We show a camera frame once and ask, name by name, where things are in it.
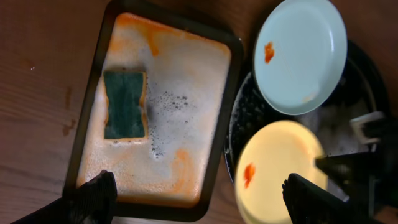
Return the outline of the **black rectangular soapy tray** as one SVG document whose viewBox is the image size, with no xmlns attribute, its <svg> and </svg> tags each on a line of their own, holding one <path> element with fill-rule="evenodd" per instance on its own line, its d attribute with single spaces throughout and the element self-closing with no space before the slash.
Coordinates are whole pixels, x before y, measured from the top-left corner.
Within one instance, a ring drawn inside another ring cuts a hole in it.
<svg viewBox="0 0 398 224">
<path fill-rule="evenodd" d="M 63 196 L 106 170 L 116 181 L 116 216 L 201 219 L 210 204 L 242 56 L 242 43 L 229 30 L 144 1 L 111 1 Z M 146 138 L 104 138 L 107 70 L 146 74 Z"/>
</svg>

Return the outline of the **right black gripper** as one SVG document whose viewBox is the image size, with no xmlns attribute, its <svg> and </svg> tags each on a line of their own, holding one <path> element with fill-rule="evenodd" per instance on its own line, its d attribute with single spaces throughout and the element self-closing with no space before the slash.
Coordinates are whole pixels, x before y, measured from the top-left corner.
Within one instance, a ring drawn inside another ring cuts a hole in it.
<svg viewBox="0 0 398 224">
<path fill-rule="evenodd" d="M 350 125 L 368 151 L 319 157 L 315 165 L 340 187 L 362 186 L 366 215 L 372 218 L 378 203 L 397 206 L 397 120 L 375 111 Z"/>
</svg>

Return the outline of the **yellow plate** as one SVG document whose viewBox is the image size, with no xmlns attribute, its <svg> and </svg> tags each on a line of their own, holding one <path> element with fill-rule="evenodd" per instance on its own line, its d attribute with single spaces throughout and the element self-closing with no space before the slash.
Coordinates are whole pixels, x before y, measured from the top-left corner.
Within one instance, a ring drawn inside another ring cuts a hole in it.
<svg viewBox="0 0 398 224">
<path fill-rule="evenodd" d="M 234 178 L 239 212 L 246 223 L 290 223 L 282 186 L 296 173 L 325 190 L 328 177 L 315 165 L 324 150 L 318 138 L 295 121 L 276 121 L 244 146 Z"/>
</svg>

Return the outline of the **green yellow sponge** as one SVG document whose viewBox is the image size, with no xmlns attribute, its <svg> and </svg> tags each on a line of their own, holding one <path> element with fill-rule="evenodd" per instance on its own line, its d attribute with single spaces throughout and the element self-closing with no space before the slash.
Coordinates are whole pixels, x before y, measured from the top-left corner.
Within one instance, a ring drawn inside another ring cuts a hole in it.
<svg viewBox="0 0 398 224">
<path fill-rule="evenodd" d="M 146 138 L 146 74 L 127 70 L 107 70 L 103 73 L 103 81 L 108 106 L 104 138 Z"/>
</svg>

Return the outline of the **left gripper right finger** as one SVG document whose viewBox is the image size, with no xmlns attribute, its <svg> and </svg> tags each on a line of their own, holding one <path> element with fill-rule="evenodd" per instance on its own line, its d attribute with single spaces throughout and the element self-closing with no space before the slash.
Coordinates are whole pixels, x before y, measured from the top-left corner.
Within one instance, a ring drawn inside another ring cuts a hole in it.
<svg viewBox="0 0 398 224">
<path fill-rule="evenodd" d="M 364 185 L 367 188 L 368 205 L 383 188 L 384 180 L 374 175 L 356 176 L 335 174 L 333 178 L 356 192 Z M 282 185 L 283 199 L 293 223 L 377 223 L 370 214 L 363 215 L 354 210 L 353 203 L 346 203 L 331 193 L 291 173 Z"/>
</svg>

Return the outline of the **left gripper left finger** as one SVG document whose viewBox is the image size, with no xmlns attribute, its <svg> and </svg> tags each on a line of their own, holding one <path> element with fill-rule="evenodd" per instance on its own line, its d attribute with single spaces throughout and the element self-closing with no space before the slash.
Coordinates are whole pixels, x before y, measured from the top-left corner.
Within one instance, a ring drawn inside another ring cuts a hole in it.
<svg viewBox="0 0 398 224">
<path fill-rule="evenodd" d="M 114 217 L 116 198 L 114 174 L 102 170 L 70 195 L 63 196 L 12 224 L 110 224 Z"/>
</svg>

